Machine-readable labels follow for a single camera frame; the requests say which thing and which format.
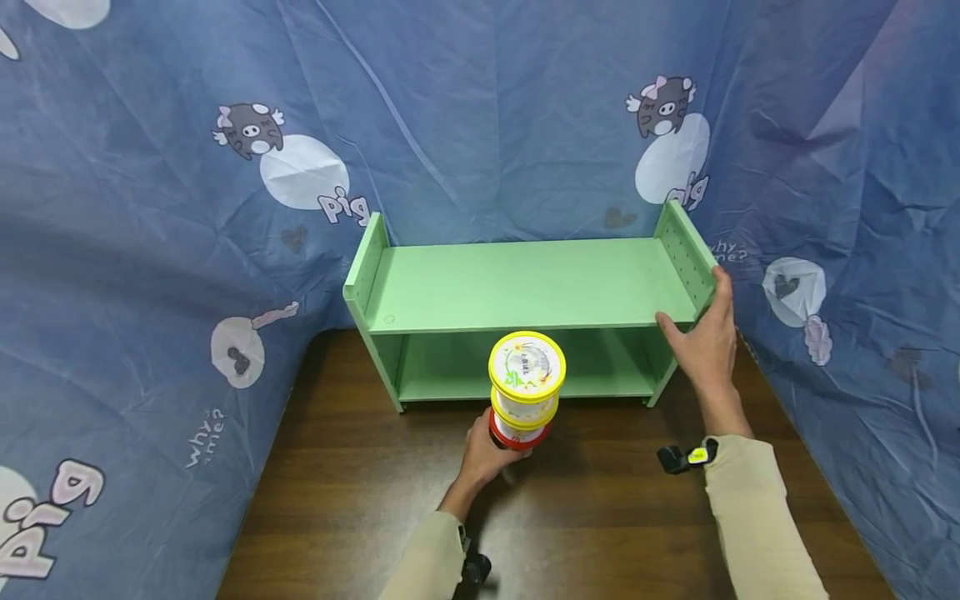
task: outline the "green shelf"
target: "green shelf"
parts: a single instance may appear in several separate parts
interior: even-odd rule
[[[491,348],[518,329],[564,349],[563,396],[652,406],[676,368],[654,315],[693,324],[713,293],[714,264],[673,202],[652,238],[400,248],[374,213],[344,298],[398,411],[489,397]]]

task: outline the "plastic container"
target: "plastic container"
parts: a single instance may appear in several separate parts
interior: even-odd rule
[[[537,447],[546,439],[547,434],[550,433],[550,423],[537,429],[524,431],[513,428],[501,419],[495,411],[490,411],[490,432],[497,441],[500,441],[501,445],[511,450],[523,452]]]
[[[540,404],[556,396],[563,386],[566,359],[556,342],[545,335],[517,331],[503,336],[493,347],[488,372],[505,405]],[[519,411],[523,407],[511,408]]]
[[[560,398],[550,396],[536,404],[525,404],[509,400],[493,387],[490,390],[490,404],[493,411],[514,429],[531,431],[552,421],[560,407]]]

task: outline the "left hand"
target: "left hand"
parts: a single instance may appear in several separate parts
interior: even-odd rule
[[[502,450],[493,443],[490,410],[487,408],[467,432],[467,448],[460,465],[460,476],[480,486],[489,484],[508,465],[530,456],[530,452]]]

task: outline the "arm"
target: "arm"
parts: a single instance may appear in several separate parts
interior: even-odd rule
[[[504,467],[524,457],[501,450],[490,437],[490,412],[473,422],[460,473],[440,507],[417,526],[379,600],[449,600],[460,583],[464,552],[462,527],[477,494]]]
[[[707,465],[707,493],[727,569],[740,600],[827,598],[786,504],[773,447],[754,439],[733,386],[736,328],[730,276],[713,269],[713,305],[689,333],[663,313],[657,321],[696,391],[708,437],[719,443]]]

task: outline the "sleeve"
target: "sleeve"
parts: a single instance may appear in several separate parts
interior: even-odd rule
[[[414,530],[379,600],[450,600],[466,557],[457,517],[432,513]]]
[[[713,438],[705,467],[710,508],[739,600],[828,598],[786,504],[774,449],[740,436]]]

